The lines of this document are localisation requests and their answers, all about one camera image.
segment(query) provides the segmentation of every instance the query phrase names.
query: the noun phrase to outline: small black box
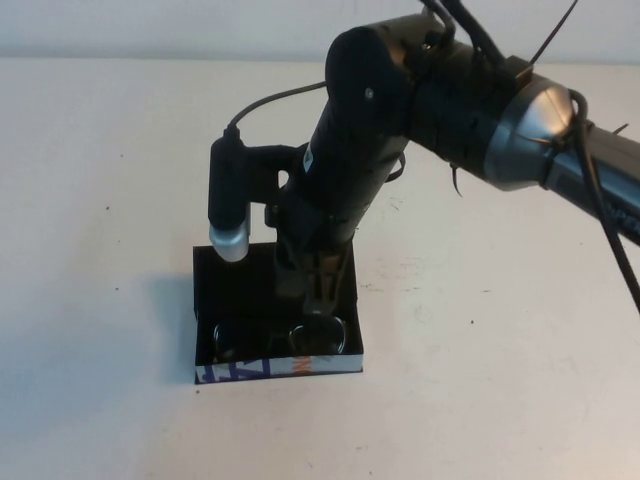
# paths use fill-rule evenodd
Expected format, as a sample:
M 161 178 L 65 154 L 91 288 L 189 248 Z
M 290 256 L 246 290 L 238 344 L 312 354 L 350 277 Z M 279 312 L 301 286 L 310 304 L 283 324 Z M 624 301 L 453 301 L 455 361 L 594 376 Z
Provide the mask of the small black box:
M 274 249 L 275 243 L 253 244 L 244 260 L 227 263 L 213 247 L 194 247 L 196 383 L 362 371 L 364 350 L 353 253 L 334 312 L 346 330 L 342 353 L 299 357 L 287 350 L 286 342 L 278 341 L 303 315 L 302 299 L 275 295 Z M 229 347 L 226 352 L 217 351 L 220 341 L 216 342 L 215 335 L 221 327 L 226 338 L 231 338 L 226 344 L 240 345 L 240 350 Z

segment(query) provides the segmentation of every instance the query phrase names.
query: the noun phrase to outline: white surface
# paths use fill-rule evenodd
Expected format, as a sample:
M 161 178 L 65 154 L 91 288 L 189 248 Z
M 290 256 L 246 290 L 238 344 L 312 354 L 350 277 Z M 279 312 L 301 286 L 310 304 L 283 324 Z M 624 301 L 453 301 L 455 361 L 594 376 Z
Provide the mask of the white surface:
M 466 0 L 505 53 L 530 58 L 572 0 Z M 3 0 L 0 55 L 323 60 L 340 32 L 418 0 Z M 580 0 L 544 61 L 640 63 L 640 3 Z
M 638 478 L 640 320 L 598 224 L 467 175 L 460 199 L 417 147 L 356 240 L 365 372 L 191 385 L 210 144 L 322 69 L 0 61 L 0 478 Z M 640 137 L 640 68 L 541 72 Z M 243 138 L 303 143 L 324 101 Z

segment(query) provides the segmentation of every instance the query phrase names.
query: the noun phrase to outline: white table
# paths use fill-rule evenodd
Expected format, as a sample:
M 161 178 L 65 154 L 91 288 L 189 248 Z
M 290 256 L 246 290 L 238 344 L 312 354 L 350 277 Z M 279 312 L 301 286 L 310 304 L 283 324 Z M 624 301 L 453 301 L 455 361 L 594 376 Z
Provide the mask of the white table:
M 640 320 L 599 224 L 465 174 L 461 199 L 415 146 L 356 238 L 365 372 L 193 385 L 210 144 L 322 71 L 0 61 L 0 478 L 638 478 Z M 640 68 L 539 71 L 640 138 Z M 325 98 L 243 138 L 303 143 Z

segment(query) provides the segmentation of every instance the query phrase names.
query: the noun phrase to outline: white wall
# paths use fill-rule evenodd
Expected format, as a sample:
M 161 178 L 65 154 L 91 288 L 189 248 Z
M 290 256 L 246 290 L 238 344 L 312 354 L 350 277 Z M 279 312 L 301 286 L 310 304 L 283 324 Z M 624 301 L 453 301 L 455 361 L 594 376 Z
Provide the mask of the white wall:
M 467 0 L 505 53 L 529 57 L 570 0 Z M 417 0 L 1 0 L 0 55 L 322 59 L 352 26 Z M 544 61 L 640 63 L 638 0 L 581 0 Z

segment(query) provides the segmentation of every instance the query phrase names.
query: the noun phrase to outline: black cable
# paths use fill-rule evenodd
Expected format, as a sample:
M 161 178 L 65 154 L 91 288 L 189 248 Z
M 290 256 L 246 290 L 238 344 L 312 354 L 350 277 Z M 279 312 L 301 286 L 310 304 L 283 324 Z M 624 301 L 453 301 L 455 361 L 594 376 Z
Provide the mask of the black cable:
M 247 114 L 253 112 L 256 108 L 259 108 L 267 103 L 273 102 L 275 100 L 280 100 L 281 98 L 291 97 L 293 95 L 298 95 L 299 93 L 311 92 L 313 90 L 318 90 L 320 88 L 326 87 L 327 82 L 318 82 L 312 85 L 307 85 L 305 87 L 298 87 L 292 90 L 286 90 L 280 93 L 274 93 L 273 95 L 269 95 L 268 97 L 264 97 L 257 102 L 253 102 L 251 105 L 243 108 L 235 117 L 231 119 L 229 122 L 229 126 L 236 126 L 240 120 L 242 120 Z
M 587 100 L 581 93 L 576 92 L 575 90 L 569 90 L 569 93 L 571 95 L 571 99 L 578 107 L 575 112 L 576 117 L 573 125 L 573 134 L 576 152 L 580 160 L 580 168 L 584 178 L 584 184 L 596 209 L 598 218 L 602 223 L 602 228 L 607 236 L 607 240 L 609 240 L 609 245 L 611 245 L 611 250 L 613 251 L 616 262 L 618 262 L 620 272 L 622 273 L 625 282 L 627 282 L 629 292 L 631 292 L 636 308 L 638 309 L 638 312 L 640 312 L 640 286 L 638 285 L 636 275 L 629 264 L 629 259 L 627 258 L 627 254 L 625 253 L 620 237 L 618 236 L 618 230 L 611 218 L 609 208 L 604 199 L 598 168 L 596 167 L 596 164 L 591 157 L 591 153 L 587 148 Z
M 440 38 L 440 46 L 445 47 L 453 42 L 456 36 L 456 23 L 449 12 L 437 0 L 421 0 L 427 9 L 433 11 L 444 25 L 444 32 Z
M 460 0 L 441 0 L 441 2 L 464 31 L 469 34 L 473 45 L 482 51 L 489 63 L 494 68 L 501 67 L 505 61 L 504 55 L 502 55 L 487 31 L 478 23 L 478 20 L 462 5 L 462 2 Z
M 544 53 L 544 51 L 547 49 L 547 47 L 549 46 L 549 44 L 552 42 L 552 40 L 555 38 L 555 36 L 558 34 L 558 32 L 560 31 L 560 29 L 562 28 L 562 26 L 564 25 L 564 23 L 567 21 L 567 19 L 569 18 L 569 15 L 571 15 L 571 12 L 573 12 L 573 9 L 576 8 L 576 5 L 578 4 L 578 0 L 573 0 L 573 3 L 571 4 L 571 6 L 569 7 L 569 10 L 567 10 L 567 13 L 564 14 L 564 16 L 560 19 L 560 21 L 558 22 L 558 24 L 556 25 L 556 27 L 553 29 L 553 31 L 549 34 L 549 36 L 547 37 L 547 39 L 544 41 L 544 43 L 542 44 L 542 46 L 538 49 L 538 51 L 536 52 L 536 54 L 533 56 L 533 58 L 531 59 L 531 61 L 529 61 L 530 65 L 533 65 L 534 63 L 536 63 L 538 61 L 538 59 L 540 58 L 540 56 Z

